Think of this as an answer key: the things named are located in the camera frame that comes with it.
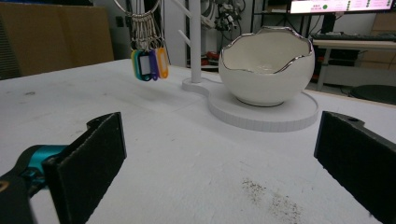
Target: yellow key tag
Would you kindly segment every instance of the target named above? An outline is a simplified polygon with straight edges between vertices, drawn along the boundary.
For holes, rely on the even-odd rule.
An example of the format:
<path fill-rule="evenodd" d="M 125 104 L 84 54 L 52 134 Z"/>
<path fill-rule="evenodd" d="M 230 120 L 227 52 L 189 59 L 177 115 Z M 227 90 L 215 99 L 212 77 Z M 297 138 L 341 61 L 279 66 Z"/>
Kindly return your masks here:
<path fill-rule="evenodd" d="M 157 64 L 158 70 L 160 74 L 160 78 L 167 78 L 169 71 L 168 71 L 168 59 L 166 56 L 165 48 L 156 49 L 157 53 Z"/>

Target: white pole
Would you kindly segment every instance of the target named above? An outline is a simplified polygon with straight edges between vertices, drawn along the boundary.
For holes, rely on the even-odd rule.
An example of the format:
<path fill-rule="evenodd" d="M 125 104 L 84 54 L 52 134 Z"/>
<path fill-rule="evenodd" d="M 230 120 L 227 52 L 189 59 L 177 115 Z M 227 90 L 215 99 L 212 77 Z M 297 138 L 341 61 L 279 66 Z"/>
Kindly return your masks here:
<path fill-rule="evenodd" d="M 191 41 L 191 82 L 201 83 L 201 1 L 189 0 Z"/>

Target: key tag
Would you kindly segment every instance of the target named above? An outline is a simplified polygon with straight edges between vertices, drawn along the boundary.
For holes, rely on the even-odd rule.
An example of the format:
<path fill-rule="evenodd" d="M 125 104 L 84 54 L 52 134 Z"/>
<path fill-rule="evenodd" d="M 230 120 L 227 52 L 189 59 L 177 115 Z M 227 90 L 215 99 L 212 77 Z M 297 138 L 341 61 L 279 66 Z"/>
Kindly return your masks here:
<path fill-rule="evenodd" d="M 166 50 L 165 48 L 161 47 L 155 50 L 157 55 L 157 64 L 160 78 L 167 78 L 169 71 L 168 71 L 168 60 L 166 57 Z"/>
<path fill-rule="evenodd" d="M 143 50 L 139 50 L 134 56 L 135 63 L 138 65 L 137 70 L 142 81 L 151 80 L 151 71 L 149 67 L 149 53 Z"/>
<path fill-rule="evenodd" d="M 155 53 L 155 49 L 152 49 L 148 53 L 148 58 L 149 58 L 149 68 L 151 72 L 151 77 L 154 81 L 156 81 L 159 76 L 159 71 L 158 71 L 157 56 Z"/>
<path fill-rule="evenodd" d="M 131 53 L 131 61 L 132 61 L 132 68 L 134 69 L 134 76 L 135 76 L 137 79 L 141 80 L 142 78 L 140 77 L 139 69 L 138 69 L 138 67 L 137 67 L 138 64 L 136 63 L 136 60 L 135 60 L 135 55 L 136 55 L 138 52 L 139 52 L 138 49 L 132 50 L 132 53 Z"/>

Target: cable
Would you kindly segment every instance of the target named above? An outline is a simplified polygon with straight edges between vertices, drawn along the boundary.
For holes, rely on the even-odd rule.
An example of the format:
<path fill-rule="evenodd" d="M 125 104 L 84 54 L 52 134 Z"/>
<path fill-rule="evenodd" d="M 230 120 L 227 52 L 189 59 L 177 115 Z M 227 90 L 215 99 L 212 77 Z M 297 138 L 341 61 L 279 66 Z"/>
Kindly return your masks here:
<path fill-rule="evenodd" d="M 210 12 L 210 20 L 213 19 L 213 16 L 215 15 L 215 11 L 216 11 L 216 3 L 214 2 L 215 0 L 213 0 L 213 7 L 212 7 L 212 11 Z"/>
<path fill-rule="evenodd" d="M 202 13 L 203 16 L 208 17 L 211 12 L 212 12 L 212 7 L 213 7 L 213 1 L 209 0 L 209 6 L 207 7 L 207 9 Z"/>
<path fill-rule="evenodd" d="M 164 1 L 165 0 L 161 1 L 161 5 L 163 7 L 163 17 L 161 16 L 161 11 L 160 11 L 160 24 L 161 24 L 161 27 L 162 27 L 163 40 L 165 40 L 165 2 Z M 167 49 L 166 41 L 163 41 L 163 46 Z M 168 50 L 166 50 L 166 56 L 168 56 L 169 65 L 172 65 L 171 64 L 171 58 L 169 57 L 169 51 Z"/>
<path fill-rule="evenodd" d="M 224 38 L 223 38 L 223 36 L 221 36 L 220 47 L 219 47 L 218 52 L 221 52 L 221 50 L 222 50 L 223 40 L 224 40 Z"/>
<path fill-rule="evenodd" d="M 359 51 L 359 53 L 358 54 L 363 54 L 363 53 L 365 53 L 365 52 L 367 52 L 368 50 L 362 50 L 362 51 Z"/>
<path fill-rule="evenodd" d="M 347 96 L 349 96 L 349 94 L 350 94 L 350 91 L 349 92 L 347 92 L 347 91 L 344 91 L 343 90 L 343 86 L 340 86 L 340 91 L 341 91 L 341 93 L 343 93 L 344 95 L 347 95 Z"/>
<path fill-rule="evenodd" d="M 238 24 L 238 28 L 239 28 L 239 35 L 242 35 L 242 29 L 241 29 L 241 23 L 239 21 L 236 21 L 236 23 Z M 233 41 L 233 30 L 231 30 L 231 34 L 230 37 L 228 37 L 227 35 L 224 34 L 224 31 L 220 31 L 221 35 L 228 41 L 232 42 Z"/>
<path fill-rule="evenodd" d="M 247 3 L 245 2 L 245 0 L 242 0 L 242 2 L 244 3 L 244 7 L 241 8 L 241 12 L 245 11 L 245 8 L 247 7 Z"/>
<path fill-rule="evenodd" d="M 341 15 L 341 16 L 339 16 L 338 18 L 336 18 L 335 20 L 338 21 L 338 19 L 340 19 L 340 18 L 343 17 L 343 16 L 344 16 L 344 15 Z M 316 35 L 317 33 L 319 33 L 323 28 L 327 28 L 327 27 L 329 27 L 329 25 L 320 28 L 320 29 L 315 33 L 315 35 Z"/>
<path fill-rule="evenodd" d="M 392 62 L 395 60 L 396 58 L 396 54 L 393 56 L 392 60 L 389 63 L 388 69 L 390 69 L 390 67 L 392 66 Z"/>
<path fill-rule="evenodd" d="M 311 31 L 309 31 L 309 34 L 310 34 L 310 35 L 312 34 L 312 31 L 314 31 L 314 29 L 317 28 L 318 23 L 319 23 L 319 21 L 320 21 L 320 18 L 321 18 L 321 15 L 318 17 L 317 23 L 315 23 L 314 27 L 311 29 Z"/>

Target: cardboard box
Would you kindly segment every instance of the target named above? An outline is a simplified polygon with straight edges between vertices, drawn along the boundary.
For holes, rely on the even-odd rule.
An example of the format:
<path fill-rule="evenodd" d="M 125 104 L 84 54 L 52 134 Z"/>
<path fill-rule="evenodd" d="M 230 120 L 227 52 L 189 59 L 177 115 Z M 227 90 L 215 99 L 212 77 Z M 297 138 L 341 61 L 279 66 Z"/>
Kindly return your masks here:
<path fill-rule="evenodd" d="M 389 63 L 371 63 L 371 62 L 361 62 L 361 67 L 364 68 L 376 68 L 376 69 L 389 69 Z"/>
<path fill-rule="evenodd" d="M 21 71 L 17 59 L 6 38 L 6 31 L 0 17 L 0 80 L 20 76 Z"/>
<path fill-rule="evenodd" d="M 376 14 L 371 35 L 396 33 L 396 22 L 394 21 L 396 21 L 394 12 Z M 370 50 L 364 52 L 361 60 L 362 67 L 390 69 L 392 64 L 396 63 L 396 52 Z"/>
<path fill-rule="evenodd" d="M 396 71 L 396 63 L 391 64 L 389 70 Z"/>
<path fill-rule="evenodd" d="M 114 60 L 106 10 L 0 3 L 22 76 Z"/>
<path fill-rule="evenodd" d="M 376 14 L 373 31 L 396 31 L 396 12 Z"/>
<path fill-rule="evenodd" d="M 279 12 L 279 10 L 286 12 L 287 8 L 288 8 L 288 5 L 274 5 L 274 6 L 268 6 L 265 10 L 267 12 L 273 12 L 273 10 L 274 10 L 274 12 L 276 12 L 276 11 Z"/>

